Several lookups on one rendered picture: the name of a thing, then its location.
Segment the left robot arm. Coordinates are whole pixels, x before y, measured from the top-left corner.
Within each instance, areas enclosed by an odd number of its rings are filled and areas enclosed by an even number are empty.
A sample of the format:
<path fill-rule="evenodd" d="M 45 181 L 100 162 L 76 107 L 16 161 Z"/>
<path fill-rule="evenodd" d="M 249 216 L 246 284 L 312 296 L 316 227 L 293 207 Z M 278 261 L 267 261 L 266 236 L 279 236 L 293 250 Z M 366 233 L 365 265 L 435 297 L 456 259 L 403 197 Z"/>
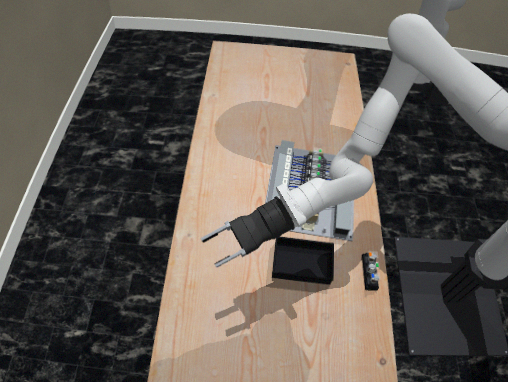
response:
<path fill-rule="evenodd" d="M 332 160 L 331 181 L 314 178 L 297 187 L 307 197 L 313 216 L 370 190 L 372 173 L 359 162 L 365 155 L 379 154 L 420 72 L 482 138 L 508 151 L 508 93 L 500 85 L 461 56 L 420 15 L 395 18 L 387 39 L 397 57 L 392 54 L 388 70 L 351 138 Z M 508 220 L 477 249 L 475 262 L 490 279 L 508 276 Z"/>

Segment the clear relay with blue button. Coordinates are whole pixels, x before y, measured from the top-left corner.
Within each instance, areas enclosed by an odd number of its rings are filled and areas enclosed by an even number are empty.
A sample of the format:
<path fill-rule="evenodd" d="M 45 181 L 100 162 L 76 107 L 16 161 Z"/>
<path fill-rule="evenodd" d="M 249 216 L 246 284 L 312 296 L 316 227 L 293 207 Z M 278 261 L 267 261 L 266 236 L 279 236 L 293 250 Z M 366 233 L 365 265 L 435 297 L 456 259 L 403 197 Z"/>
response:
<path fill-rule="evenodd" d="M 379 272 L 370 272 L 367 276 L 367 285 L 369 284 L 378 284 L 381 280 L 381 276 Z"/>

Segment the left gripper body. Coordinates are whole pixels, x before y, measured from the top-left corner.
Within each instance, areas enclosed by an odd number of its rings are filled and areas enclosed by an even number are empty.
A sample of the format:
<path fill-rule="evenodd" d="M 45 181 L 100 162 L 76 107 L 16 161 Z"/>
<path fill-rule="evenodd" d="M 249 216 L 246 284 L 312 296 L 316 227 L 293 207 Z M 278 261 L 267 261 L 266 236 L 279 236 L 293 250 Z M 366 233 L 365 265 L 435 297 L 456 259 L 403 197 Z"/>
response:
<path fill-rule="evenodd" d="M 281 184 L 276 190 L 278 197 L 256 208 L 250 215 L 229 222 L 246 255 L 257 250 L 263 242 L 302 226 L 313 216 L 312 207 L 301 189 L 289 190 L 287 185 Z"/>

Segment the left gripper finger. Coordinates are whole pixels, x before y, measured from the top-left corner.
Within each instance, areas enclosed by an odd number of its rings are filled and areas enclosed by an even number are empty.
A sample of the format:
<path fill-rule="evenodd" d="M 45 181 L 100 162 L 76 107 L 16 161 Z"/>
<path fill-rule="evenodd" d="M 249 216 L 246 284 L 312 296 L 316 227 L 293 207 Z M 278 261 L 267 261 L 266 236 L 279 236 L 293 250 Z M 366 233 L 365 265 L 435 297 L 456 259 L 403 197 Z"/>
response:
<path fill-rule="evenodd" d="M 242 255 L 241 255 L 241 254 L 242 254 Z M 236 257 L 237 257 L 237 256 L 239 256 L 239 255 L 241 255 L 242 257 L 246 256 L 246 252 L 245 252 L 245 250 L 244 250 L 244 249 L 241 249 L 241 250 L 240 250 L 240 251 L 238 251 L 237 253 L 235 253 L 235 254 L 233 254 L 233 255 L 231 255 L 231 256 L 229 255 L 229 256 L 225 257 L 224 259 L 222 259 L 222 260 L 220 260 L 220 261 L 218 261 L 218 262 L 216 262 L 216 263 L 214 263 L 214 264 L 215 264 L 215 266 L 216 266 L 216 267 L 219 267 L 219 266 L 221 266 L 221 265 L 223 265 L 223 264 L 227 263 L 228 261 L 230 261 L 230 260 L 232 260 L 232 259 L 236 258 Z"/>
<path fill-rule="evenodd" d="M 222 226 L 222 227 L 218 228 L 217 230 L 215 230 L 215 231 L 213 231 L 213 232 L 211 232 L 211 233 L 209 233 L 209 234 L 205 235 L 204 237 L 202 237 L 202 238 L 201 238 L 201 240 L 202 240 L 202 242 L 204 243 L 204 242 L 206 242 L 206 241 L 208 241 L 208 240 L 212 239 L 213 237 L 217 236 L 219 233 L 221 233 L 222 231 L 224 231 L 224 230 L 226 230 L 226 229 L 227 229 L 228 231 L 229 231 L 229 230 L 231 230 L 231 225 L 230 225 L 230 223 L 229 223 L 228 221 L 227 221 L 227 222 L 225 222 L 225 225 L 224 225 L 224 226 Z"/>

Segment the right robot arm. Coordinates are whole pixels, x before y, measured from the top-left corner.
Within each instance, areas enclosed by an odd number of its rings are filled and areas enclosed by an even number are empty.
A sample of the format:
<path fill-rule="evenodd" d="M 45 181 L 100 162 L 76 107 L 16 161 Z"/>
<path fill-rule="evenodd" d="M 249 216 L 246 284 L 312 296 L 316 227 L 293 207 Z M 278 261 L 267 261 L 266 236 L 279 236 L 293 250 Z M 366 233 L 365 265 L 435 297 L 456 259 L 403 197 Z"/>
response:
<path fill-rule="evenodd" d="M 419 15 L 426 18 L 445 39 L 449 31 L 449 24 L 444 20 L 446 13 L 460 9 L 465 2 L 466 0 L 422 0 Z M 420 72 L 414 83 L 430 83 L 430 80 Z"/>

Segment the clear relay with orange button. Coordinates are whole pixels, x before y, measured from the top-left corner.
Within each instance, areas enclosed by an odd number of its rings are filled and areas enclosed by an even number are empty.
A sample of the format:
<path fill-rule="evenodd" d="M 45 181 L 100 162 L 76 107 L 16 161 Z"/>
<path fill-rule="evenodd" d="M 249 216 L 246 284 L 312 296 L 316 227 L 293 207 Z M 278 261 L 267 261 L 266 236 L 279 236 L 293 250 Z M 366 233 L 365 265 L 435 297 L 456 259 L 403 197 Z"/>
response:
<path fill-rule="evenodd" d="M 378 252 L 377 251 L 368 251 L 365 255 L 365 264 L 368 261 L 377 261 L 378 260 Z"/>

